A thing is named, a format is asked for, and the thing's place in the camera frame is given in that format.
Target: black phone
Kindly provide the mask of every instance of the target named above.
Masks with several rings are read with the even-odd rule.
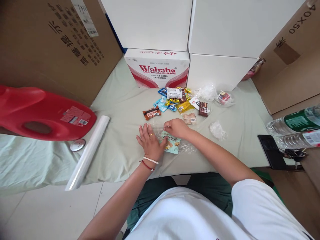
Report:
[[[274,170],[287,169],[286,162],[271,135],[258,135],[261,146],[266,154],[270,167]]]

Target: round metal lid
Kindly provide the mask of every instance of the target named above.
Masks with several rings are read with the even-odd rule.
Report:
[[[73,151],[73,152],[76,152],[76,151],[79,151],[81,150],[84,145],[86,145],[86,140],[84,139],[78,139],[78,140],[75,140],[71,145],[70,145],[70,150]]]

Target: wahaha box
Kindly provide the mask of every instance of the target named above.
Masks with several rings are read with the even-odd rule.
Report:
[[[124,58],[141,88],[176,88],[187,84],[188,52],[128,49]]]

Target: green bottle label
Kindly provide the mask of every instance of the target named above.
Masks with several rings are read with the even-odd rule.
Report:
[[[307,118],[304,109],[285,116],[284,122],[289,128],[296,132],[307,132],[320,129],[320,126]]]

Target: hand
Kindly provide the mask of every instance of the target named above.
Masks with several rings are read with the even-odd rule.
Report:
[[[165,122],[163,130],[170,133],[172,136],[182,139],[187,139],[193,131],[180,118],[175,118]]]
[[[163,155],[168,137],[165,137],[160,144],[158,138],[154,135],[151,125],[147,125],[146,123],[143,125],[143,128],[142,126],[139,126],[139,132],[140,137],[137,135],[137,141],[141,147],[143,147],[144,156],[159,162]],[[156,166],[155,163],[148,160],[144,160],[144,162],[151,168]]]

